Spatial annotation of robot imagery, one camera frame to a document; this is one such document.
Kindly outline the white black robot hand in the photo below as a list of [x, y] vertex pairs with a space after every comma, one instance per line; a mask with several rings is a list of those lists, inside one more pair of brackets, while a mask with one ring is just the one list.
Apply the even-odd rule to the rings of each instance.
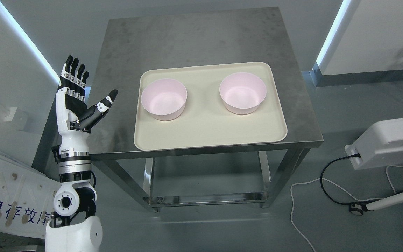
[[112, 90], [98, 103], [85, 103], [85, 85], [89, 73], [79, 59], [69, 55], [61, 70], [56, 93], [56, 118], [61, 144], [59, 153], [89, 152], [87, 139], [91, 129], [109, 113], [118, 90]]

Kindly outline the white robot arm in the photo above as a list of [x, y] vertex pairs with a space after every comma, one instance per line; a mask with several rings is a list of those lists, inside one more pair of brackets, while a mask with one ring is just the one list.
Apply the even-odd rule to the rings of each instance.
[[53, 198], [53, 212], [46, 223], [47, 252], [98, 252], [103, 229], [96, 216], [96, 176], [87, 152], [52, 147], [58, 164], [60, 187]]

